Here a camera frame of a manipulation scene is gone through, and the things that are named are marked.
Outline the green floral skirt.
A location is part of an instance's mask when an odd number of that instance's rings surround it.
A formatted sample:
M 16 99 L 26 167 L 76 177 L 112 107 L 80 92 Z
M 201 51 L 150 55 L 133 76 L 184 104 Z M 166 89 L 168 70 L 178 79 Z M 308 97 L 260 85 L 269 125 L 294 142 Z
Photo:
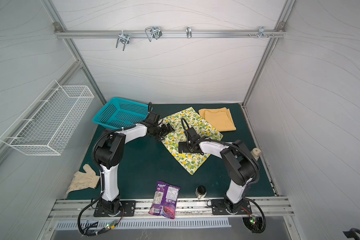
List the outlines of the green floral skirt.
M 164 123 L 170 124 L 174 131 L 166 135 L 162 143 L 176 161 L 184 167 L 190 175 L 193 175 L 210 155 L 179 153 L 179 142 L 186 141 L 186 135 L 181 124 L 181 118 L 185 118 L 189 126 L 193 127 L 202 137 L 220 141 L 223 138 L 223 134 L 204 120 L 192 107 L 164 118 Z

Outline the yellow skirt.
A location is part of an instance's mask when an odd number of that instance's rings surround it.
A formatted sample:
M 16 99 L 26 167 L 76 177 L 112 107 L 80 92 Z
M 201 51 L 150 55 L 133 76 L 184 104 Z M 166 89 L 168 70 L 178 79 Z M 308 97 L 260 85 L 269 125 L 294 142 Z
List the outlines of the yellow skirt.
M 230 109 L 200 109 L 199 115 L 219 132 L 231 132 L 237 129 Z

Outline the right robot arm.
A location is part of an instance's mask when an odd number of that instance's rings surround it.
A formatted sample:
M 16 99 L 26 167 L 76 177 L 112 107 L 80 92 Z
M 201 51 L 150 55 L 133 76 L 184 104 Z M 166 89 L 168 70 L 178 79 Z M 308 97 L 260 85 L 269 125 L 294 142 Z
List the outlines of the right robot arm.
M 200 136 L 190 127 L 185 118 L 181 124 L 186 141 L 179 142 L 179 153 L 209 154 L 223 160 L 231 179 L 229 189 L 223 199 L 212 199 L 208 207 L 213 215 L 236 215 L 245 212 L 245 227 L 253 234 L 265 231 L 267 222 L 263 210 L 252 199 L 246 197 L 251 185 L 260 179 L 259 164 L 244 142 L 237 140 L 232 143 L 213 140 Z

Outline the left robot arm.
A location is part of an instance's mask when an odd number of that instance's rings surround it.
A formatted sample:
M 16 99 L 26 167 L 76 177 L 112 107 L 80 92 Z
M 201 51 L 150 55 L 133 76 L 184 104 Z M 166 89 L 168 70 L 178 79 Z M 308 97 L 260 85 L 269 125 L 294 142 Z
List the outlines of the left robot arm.
M 160 115 L 152 112 L 152 103 L 148 104 L 148 115 L 143 121 L 133 124 L 130 127 L 120 129 L 105 130 L 98 138 L 92 149 L 92 160 L 100 171 L 101 192 L 99 196 L 84 207 L 78 216 L 78 230 L 82 236 L 92 237 L 104 234 L 116 227 L 122 220 L 125 208 L 120 200 L 120 190 L 118 187 L 118 167 L 122 161 L 125 145 L 133 140 L 145 136 L 152 136 L 161 142 L 175 130 L 171 124 L 164 124 Z M 115 220 L 100 230 L 90 232 L 96 224 L 82 227 L 81 217 L 84 211 L 96 206 L 97 213 L 103 213 L 111 217 L 121 215 L 119 220 Z

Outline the green table mat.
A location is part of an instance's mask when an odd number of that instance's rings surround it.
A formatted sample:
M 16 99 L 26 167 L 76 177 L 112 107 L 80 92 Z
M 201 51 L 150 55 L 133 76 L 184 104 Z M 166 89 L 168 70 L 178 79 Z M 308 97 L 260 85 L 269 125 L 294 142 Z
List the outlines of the green table mat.
M 160 114 L 161 117 L 167 117 L 189 107 L 193 107 L 196 112 L 199 109 L 220 109 L 224 107 L 230 109 L 237 130 L 222 133 L 222 141 L 241 140 L 250 150 L 255 148 L 254 140 L 239 104 L 163 104 L 153 105 L 153 112 Z M 99 126 L 97 128 L 81 164 L 80 171 L 83 171 L 84 164 L 89 164 L 99 174 L 98 168 L 92 161 L 91 150 L 103 131 L 103 127 Z M 260 165 L 260 180 L 250 187 L 247 197 L 273 197 L 275 193 L 261 159 L 258 160 L 258 163 Z M 224 197 L 231 179 L 222 159 L 215 156 L 208 157 L 196 172 L 190 175 L 164 145 L 154 138 L 147 136 L 127 143 L 123 159 L 118 168 L 118 186 L 121 198 L 152 199 L 157 181 L 181 187 L 179 198 L 195 198 L 196 188 L 200 185 L 206 187 L 207 198 L 218 198 Z M 87 188 L 70 192 L 66 200 L 95 199 L 99 193 L 100 186 L 96 189 Z

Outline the teal plastic basket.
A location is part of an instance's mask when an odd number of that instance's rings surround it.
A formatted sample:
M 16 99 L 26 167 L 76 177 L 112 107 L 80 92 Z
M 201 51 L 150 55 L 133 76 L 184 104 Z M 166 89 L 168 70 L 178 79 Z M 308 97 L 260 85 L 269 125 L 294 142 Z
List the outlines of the teal plastic basket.
M 93 123 L 106 129 L 121 129 L 143 121 L 149 114 L 146 104 L 113 98 L 94 116 Z

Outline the small black-lidded jar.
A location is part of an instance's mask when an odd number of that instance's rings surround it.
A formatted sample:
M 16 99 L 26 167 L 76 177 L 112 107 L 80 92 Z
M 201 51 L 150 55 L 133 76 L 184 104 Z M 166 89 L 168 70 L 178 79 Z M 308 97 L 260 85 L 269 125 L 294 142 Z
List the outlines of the small black-lidded jar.
M 200 185 L 196 188 L 196 197 L 198 200 L 201 200 L 203 198 L 205 198 L 206 194 L 207 194 L 207 190 L 206 187 L 203 185 Z

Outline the small white bottle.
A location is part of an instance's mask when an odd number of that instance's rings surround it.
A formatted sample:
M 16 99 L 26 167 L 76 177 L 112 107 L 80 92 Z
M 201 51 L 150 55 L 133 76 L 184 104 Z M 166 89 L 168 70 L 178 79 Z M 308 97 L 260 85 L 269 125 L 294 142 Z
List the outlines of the small white bottle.
M 262 155 L 262 151 L 259 148 L 253 148 L 251 150 L 251 154 L 253 155 L 253 157 L 257 161 L 260 158 L 260 156 Z

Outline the purple snack bag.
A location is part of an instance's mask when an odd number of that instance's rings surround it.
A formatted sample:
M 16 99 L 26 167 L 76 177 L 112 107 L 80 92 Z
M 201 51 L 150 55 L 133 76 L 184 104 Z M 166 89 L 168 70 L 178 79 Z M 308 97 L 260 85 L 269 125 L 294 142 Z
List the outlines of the purple snack bag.
M 149 214 L 153 216 L 163 216 L 168 219 L 175 219 L 180 189 L 180 187 L 157 181 L 156 191 Z

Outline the beige work glove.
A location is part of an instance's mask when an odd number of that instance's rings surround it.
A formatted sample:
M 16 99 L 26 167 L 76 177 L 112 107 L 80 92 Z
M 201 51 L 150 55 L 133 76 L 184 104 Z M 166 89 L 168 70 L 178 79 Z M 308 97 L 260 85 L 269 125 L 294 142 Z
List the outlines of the beige work glove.
M 77 171 L 66 191 L 66 195 L 70 192 L 80 191 L 85 189 L 95 189 L 99 182 L 100 176 L 92 169 L 89 164 L 83 166 L 84 172 Z

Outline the metal u-bolt clamp middle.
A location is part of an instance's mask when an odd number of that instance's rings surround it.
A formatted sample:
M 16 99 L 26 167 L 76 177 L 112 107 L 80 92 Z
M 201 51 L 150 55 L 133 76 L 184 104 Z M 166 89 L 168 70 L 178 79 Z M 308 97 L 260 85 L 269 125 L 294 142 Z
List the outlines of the metal u-bolt clamp middle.
M 158 40 L 163 35 L 161 28 L 158 26 L 147 27 L 145 29 L 145 33 L 149 42 L 151 42 L 153 39 Z

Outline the metal u-bolt clamp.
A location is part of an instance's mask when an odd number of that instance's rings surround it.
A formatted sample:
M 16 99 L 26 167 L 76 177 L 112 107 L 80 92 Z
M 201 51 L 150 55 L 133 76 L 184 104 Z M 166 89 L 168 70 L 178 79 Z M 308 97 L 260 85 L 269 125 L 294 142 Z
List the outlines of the metal u-bolt clamp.
M 158 40 L 163 35 L 161 28 L 158 26 L 147 27 L 145 29 L 145 33 L 149 42 L 151 42 L 153 39 Z
M 130 37 L 129 35 L 125 34 L 124 32 L 122 32 L 121 34 L 118 35 L 118 39 L 117 39 L 117 43 L 116 43 L 116 48 L 118 48 L 119 46 L 123 47 L 123 51 L 126 49 L 126 46 L 130 43 Z

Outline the metal u-bolt clamp left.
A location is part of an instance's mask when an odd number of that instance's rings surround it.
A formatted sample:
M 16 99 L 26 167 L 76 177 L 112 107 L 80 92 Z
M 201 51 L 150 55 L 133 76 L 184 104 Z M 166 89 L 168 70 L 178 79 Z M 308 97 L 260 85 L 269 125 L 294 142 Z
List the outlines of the metal u-bolt clamp left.
M 117 39 L 117 43 L 116 43 L 116 48 L 118 48 L 119 46 L 123 47 L 123 51 L 126 49 L 126 46 L 130 43 L 130 37 L 129 35 L 125 34 L 124 32 L 122 32 L 121 34 L 118 35 L 118 39 Z

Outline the metal clamp right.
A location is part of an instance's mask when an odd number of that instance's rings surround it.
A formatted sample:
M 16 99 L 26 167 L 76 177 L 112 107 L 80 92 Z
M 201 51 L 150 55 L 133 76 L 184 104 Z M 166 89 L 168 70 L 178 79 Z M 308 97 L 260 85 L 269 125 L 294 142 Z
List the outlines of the metal clamp right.
M 191 27 L 186 27 L 186 35 L 188 39 L 192 38 L 192 29 Z

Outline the aluminium cross bar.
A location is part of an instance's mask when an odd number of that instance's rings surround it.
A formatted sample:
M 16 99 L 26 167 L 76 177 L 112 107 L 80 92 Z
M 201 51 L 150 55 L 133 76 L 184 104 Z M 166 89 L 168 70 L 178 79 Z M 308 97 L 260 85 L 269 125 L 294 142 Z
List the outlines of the aluminium cross bar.
M 274 34 L 273 38 L 283 38 L 287 32 L 265 30 L 266 33 Z M 117 39 L 124 32 L 130 39 L 147 39 L 144 30 L 116 30 L 116 31 L 63 31 L 56 32 L 59 39 Z M 258 30 L 194 30 L 192 38 L 196 39 L 233 39 L 250 38 L 248 34 L 256 34 Z M 186 30 L 162 30 L 162 39 L 187 39 Z

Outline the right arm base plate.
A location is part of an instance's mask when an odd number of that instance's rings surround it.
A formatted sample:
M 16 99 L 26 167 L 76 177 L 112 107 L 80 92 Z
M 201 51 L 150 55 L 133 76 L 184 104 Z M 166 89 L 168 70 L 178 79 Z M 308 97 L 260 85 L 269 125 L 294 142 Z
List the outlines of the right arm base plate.
M 250 202 L 244 199 L 236 204 L 228 199 L 212 199 L 208 206 L 211 207 L 213 215 L 252 215 Z

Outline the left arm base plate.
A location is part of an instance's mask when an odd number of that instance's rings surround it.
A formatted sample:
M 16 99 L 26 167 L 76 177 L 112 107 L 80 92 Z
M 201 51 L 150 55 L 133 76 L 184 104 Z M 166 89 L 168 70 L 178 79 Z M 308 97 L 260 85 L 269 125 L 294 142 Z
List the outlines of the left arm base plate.
M 135 214 L 136 201 L 119 201 L 112 209 L 97 203 L 94 217 L 133 217 Z

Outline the metal corner bracket bolts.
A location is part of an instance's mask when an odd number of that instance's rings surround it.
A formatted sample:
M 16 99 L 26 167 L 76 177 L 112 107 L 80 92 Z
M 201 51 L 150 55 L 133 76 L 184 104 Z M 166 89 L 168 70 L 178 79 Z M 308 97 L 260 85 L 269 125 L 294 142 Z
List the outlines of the metal corner bracket bolts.
M 260 27 L 258 32 L 256 34 L 248 34 L 250 38 L 257 38 L 257 39 L 269 39 L 273 38 L 274 34 L 272 33 L 266 33 L 264 27 Z

